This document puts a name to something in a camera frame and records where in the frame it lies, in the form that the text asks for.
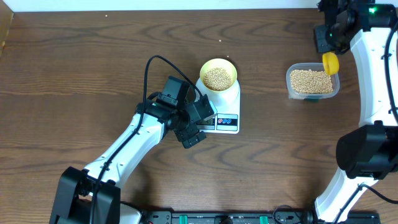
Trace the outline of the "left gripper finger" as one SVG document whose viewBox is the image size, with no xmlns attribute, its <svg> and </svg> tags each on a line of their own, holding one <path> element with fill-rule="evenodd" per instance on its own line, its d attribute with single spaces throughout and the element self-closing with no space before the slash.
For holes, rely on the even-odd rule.
<svg viewBox="0 0 398 224">
<path fill-rule="evenodd" d="M 189 124 L 185 129 L 175 130 L 174 133 L 185 149 L 189 149 L 206 139 L 206 134 L 200 131 L 196 124 Z"/>
<path fill-rule="evenodd" d="M 186 106 L 186 112 L 190 121 L 206 121 L 217 115 L 217 109 L 207 95 L 203 95 L 197 101 L 189 103 Z"/>
</svg>

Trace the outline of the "yellow measuring scoop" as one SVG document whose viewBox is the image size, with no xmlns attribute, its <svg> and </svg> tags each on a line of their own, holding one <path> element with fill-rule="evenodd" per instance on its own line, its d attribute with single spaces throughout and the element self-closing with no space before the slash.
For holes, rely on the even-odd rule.
<svg viewBox="0 0 398 224">
<path fill-rule="evenodd" d="M 322 55 L 322 63 L 325 73 L 329 76 L 338 73 L 340 69 L 338 57 L 333 52 L 324 53 Z"/>
</svg>

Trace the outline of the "pale yellow bowl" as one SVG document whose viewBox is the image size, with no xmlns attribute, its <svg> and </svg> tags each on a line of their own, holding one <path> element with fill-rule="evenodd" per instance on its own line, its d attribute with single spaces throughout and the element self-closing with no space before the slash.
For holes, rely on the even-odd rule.
<svg viewBox="0 0 398 224">
<path fill-rule="evenodd" d="M 214 58 L 214 59 L 211 59 L 211 60 L 207 61 L 202 66 L 202 68 L 200 70 L 200 81 L 203 84 L 204 74 L 209 69 L 216 68 L 216 67 L 224 68 L 232 76 L 233 84 L 227 89 L 227 90 L 229 90 L 237 82 L 238 74 L 237 74 L 237 69 L 235 68 L 235 66 L 229 60 L 226 60 L 226 59 L 223 59 L 223 58 Z"/>
</svg>

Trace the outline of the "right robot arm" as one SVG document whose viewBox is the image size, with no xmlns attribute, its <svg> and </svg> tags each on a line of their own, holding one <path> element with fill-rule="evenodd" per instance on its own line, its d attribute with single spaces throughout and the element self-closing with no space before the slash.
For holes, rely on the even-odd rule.
<svg viewBox="0 0 398 224">
<path fill-rule="evenodd" d="M 303 223 L 346 223 L 365 191 L 397 171 L 397 10 L 375 1 L 321 0 L 325 23 L 315 28 L 325 71 L 351 52 L 358 71 L 361 112 L 356 130 L 339 138 L 338 168 Z"/>
</svg>

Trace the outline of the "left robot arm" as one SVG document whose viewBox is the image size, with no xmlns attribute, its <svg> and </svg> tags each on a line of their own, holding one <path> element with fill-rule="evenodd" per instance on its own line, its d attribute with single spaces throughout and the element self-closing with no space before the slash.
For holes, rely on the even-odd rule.
<svg viewBox="0 0 398 224">
<path fill-rule="evenodd" d="M 188 149 L 206 138 L 197 123 L 215 117 L 207 95 L 187 103 L 161 93 L 139 103 L 127 129 L 84 169 L 67 168 L 57 187 L 51 223 L 139 223 L 141 212 L 121 202 L 133 170 L 169 131 Z"/>
</svg>

